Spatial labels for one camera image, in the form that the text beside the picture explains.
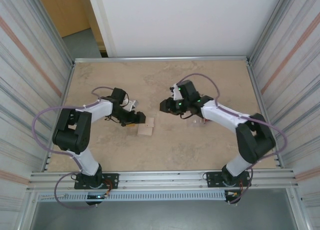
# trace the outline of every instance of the wooden block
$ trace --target wooden block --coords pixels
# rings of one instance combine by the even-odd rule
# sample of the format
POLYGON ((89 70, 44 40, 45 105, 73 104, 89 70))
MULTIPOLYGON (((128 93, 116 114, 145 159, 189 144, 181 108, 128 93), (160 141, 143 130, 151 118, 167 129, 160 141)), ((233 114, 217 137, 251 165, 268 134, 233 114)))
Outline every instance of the wooden block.
POLYGON ((146 127, 154 127, 155 126, 155 118, 146 117, 144 124, 146 127))
POLYGON ((151 136, 154 129, 155 118, 146 117, 144 124, 138 124, 138 135, 151 136))

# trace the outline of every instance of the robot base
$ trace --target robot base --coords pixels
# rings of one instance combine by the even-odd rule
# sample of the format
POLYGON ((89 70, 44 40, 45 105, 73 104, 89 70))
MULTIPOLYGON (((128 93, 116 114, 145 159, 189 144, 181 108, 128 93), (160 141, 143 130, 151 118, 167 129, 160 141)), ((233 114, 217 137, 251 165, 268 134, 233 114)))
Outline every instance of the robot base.
POLYGON ((74 189, 109 189, 105 183, 105 179, 112 183, 112 189, 118 188, 119 174, 102 174, 102 183, 97 188, 90 187, 88 184, 84 184, 81 174, 76 175, 74 189))
POLYGON ((242 186, 245 188, 249 184, 250 176, 247 171, 244 171, 237 179, 232 183, 226 183, 223 179, 223 172, 206 172, 206 183, 208 188, 222 188, 222 187, 240 187, 240 182, 242 182, 242 186))

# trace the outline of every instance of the small white object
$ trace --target small white object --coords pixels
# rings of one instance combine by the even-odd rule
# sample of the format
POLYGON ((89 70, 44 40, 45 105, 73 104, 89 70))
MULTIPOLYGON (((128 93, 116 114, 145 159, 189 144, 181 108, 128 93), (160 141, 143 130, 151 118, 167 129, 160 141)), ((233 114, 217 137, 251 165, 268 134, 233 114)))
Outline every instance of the small white object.
POLYGON ((174 84, 172 87, 173 87, 173 90, 171 91, 171 93, 173 95, 173 99, 174 100, 183 99, 177 84, 174 84))
POLYGON ((136 108, 138 106, 139 102, 136 101, 136 100, 130 100, 129 101, 128 99, 125 99, 122 104, 125 105, 123 107, 123 109, 125 109, 125 110, 130 112, 130 111, 132 111, 134 108, 136 108))
POLYGON ((197 115, 193 115, 186 119, 187 127, 204 127, 204 120, 197 115))

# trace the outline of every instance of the aluminum frame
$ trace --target aluminum frame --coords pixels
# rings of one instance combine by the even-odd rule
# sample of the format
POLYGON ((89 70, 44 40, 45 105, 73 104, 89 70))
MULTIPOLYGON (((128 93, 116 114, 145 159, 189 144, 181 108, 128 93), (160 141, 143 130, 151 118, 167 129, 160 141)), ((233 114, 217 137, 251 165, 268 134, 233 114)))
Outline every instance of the aluminum frame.
MULTIPOLYGON (((249 65, 245 56, 187 56, 187 57, 130 57, 130 58, 97 58, 97 59, 76 59, 76 63, 83 62, 137 62, 137 61, 206 61, 206 60, 245 60, 247 63, 248 73, 251 79, 258 105, 263 115, 268 119, 265 111, 261 95, 253 75, 251 66, 249 65)), ((72 73, 66 91, 63 96, 65 101, 70 87, 72 73)), ((120 174, 119 188, 113 191, 208 191, 207 182, 202 178, 203 173, 219 170, 202 170, 202 171, 156 171, 156 172, 118 172, 120 174)), ((296 193, 298 184, 295 180, 294 173, 291 169, 254 169, 252 186, 250 189, 276 189, 285 188, 288 193, 290 205, 299 230, 308 229, 308 224, 305 219, 303 207, 297 201, 296 193)), ((52 193, 57 180, 66 173, 33 173, 30 179, 29 186, 26 191, 22 211, 18 218, 17 229, 29 229, 32 224, 32 219, 35 214, 38 199, 41 194, 52 193)), ((60 183, 57 192, 78 192, 83 193, 84 190, 75 190, 74 181, 70 176, 66 177, 60 183)))
MULTIPOLYGON (((206 172, 221 172, 221 170, 194 170, 194 171, 151 171, 151 172, 108 172, 119 173, 118 189, 112 191, 191 191, 219 189, 229 190, 233 187, 208 188, 206 172)), ((33 173, 27 193, 52 192, 56 182, 65 174, 57 173, 33 173)), ((65 177, 59 184, 57 192, 86 192, 74 189, 75 181, 71 176, 65 177)), ((277 189, 297 188, 298 184, 291 169, 254 169, 252 189, 277 189)), ((101 192, 101 190, 90 190, 90 192, 101 192)))
POLYGON ((140 62, 140 61, 202 61, 202 60, 247 60, 244 55, 221 56, 166 56, 166 57, 110 57, 76 58, 75 63, 140 62))

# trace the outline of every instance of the white robotic arm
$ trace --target white robotic arm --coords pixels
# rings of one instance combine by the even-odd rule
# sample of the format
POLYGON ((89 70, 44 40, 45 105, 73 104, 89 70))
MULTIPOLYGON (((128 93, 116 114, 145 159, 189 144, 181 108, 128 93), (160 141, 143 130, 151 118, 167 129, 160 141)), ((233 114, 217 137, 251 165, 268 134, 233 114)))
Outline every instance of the white robotic arm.
POLYGON ((111 96, 101 98, 94 106, 61 111, 52 141, 80 163, 83 186, 98 188, 102 184, 102 168, 88 148, 91 123, 104 117, 114 117, 122 126, 146 120, 142 112, 133 110, 138 102, 125 99, 126 94, 124 90, 114 88, 111 96))
POLYGON ((238 181, 249 166, 276 145, 267 126, 242 118, 265 121, 262 115, 239 113, 218 104, 209 96, 200 96, 190 80, 174 84, 170 91, 172 97, 160 103, 160 111, 180 116, 190 111, 192 115, 219 123, 236 134, 239 154, 222 169, 223 179, 228 185, 238 181))

